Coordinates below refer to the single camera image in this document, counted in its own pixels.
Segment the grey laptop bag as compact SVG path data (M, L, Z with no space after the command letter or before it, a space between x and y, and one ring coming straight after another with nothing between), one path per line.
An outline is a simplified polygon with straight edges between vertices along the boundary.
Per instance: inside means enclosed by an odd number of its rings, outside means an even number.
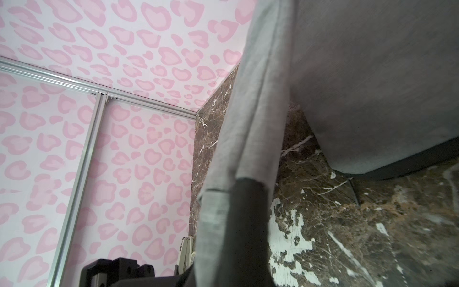
M300 1L291 90L327 162L389 179L459 155L457 1Z
M297 1L258 1L198 196L199 287L270 287L268 222L289 107Z

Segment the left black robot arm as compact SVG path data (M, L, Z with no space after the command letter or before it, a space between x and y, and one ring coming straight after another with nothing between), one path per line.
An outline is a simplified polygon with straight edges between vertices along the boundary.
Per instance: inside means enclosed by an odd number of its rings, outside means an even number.
M152 265L139 265L134 259L98 259L81 270L80 287L194 287L194 268L183 274L157 277Z

